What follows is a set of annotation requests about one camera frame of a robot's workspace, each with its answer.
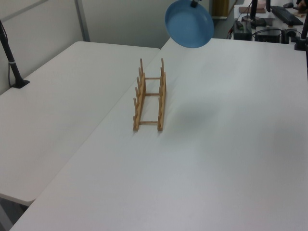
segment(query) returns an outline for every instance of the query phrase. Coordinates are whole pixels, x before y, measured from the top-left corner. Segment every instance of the lamp arm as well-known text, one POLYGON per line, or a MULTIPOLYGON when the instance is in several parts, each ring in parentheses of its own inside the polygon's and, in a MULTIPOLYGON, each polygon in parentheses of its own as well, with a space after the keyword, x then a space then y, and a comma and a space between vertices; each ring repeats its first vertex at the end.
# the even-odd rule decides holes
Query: lamp arm
POLYGON ((1 20, 0 20, 0 40, 1 40, 1 44, 3 46, 4 52, 6 54, 6 57, 9 61, 9 64, 10 64, 11 69, 12 69, 14 76, 15 76, 15 84, 12 85, 12 87, 22 88, 23 86, 27 85, 29 83, 29 81, 24 80, 20 76, 19 70, 17 68, 17 64, 16 64, 15 59, 13 57, 11 48, 9 46, 9 41, 8 41, 8 38, 7 38, 7 35, 5 33, 5 30, 4 30, 4 27, 2 25, 1 20))

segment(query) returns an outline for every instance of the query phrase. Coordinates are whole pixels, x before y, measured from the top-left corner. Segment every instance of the desk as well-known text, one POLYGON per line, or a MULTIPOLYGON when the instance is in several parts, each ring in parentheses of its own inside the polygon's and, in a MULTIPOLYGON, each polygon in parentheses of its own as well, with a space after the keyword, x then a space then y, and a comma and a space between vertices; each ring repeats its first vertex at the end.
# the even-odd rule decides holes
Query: desk
POLYGON ((0 96, 0 197, 30 205, 159 49, 77 42, 0 96))
MULTIPOLYGON (((245 0, 243 5, 235 5, 234 6, 234 19, 237 19, 239 17, 239 21, 241 21, 242 17, 244 17, 245 13, 243 13, 241 16, 240 16, 240 13, 239 13, 239 7, 240 6, 249 6, 251 0, 245 0)), ((283 6, 284 4, 286 4, 288 2, 288 0, 286 1, 283 1, 283 0, 271 0, 271 5, 273 6, 283 6)), ((291 9, 287 9, 289 12, 293 13, 293 12, 297 12, 297 10, 291 8, 291 9)), ((273 18, 273 27, 277 27, 279 29, 290 29, 288 27, 287 24, 283 23, 282 20, 280 20, 279 18, 277 18, 272 12, 267 12, 266 13, 257 13, 256 14, 257 17, 260 17, 260 18, 273 18)), ((303 18, 298 18, 299 20, 301 20, 302 22, 305 21, 305 17, 303 18)), ((292 27, 293 29, 297 29, 299 32, 302 32, 303 30, 303 26, 293 26, 292 27)))
MULTIPOLYGON (((169 40, 148 77, 161 57, 164 131, 133 132, 133 84, 12 231, 308 230, 305 54, 281 44, 212 39, 188 49, 169 40), (247 51, 254 55, 245 59, 247 51)), ((144 105, 147 119, 157 116, 153 102, 144 105)))

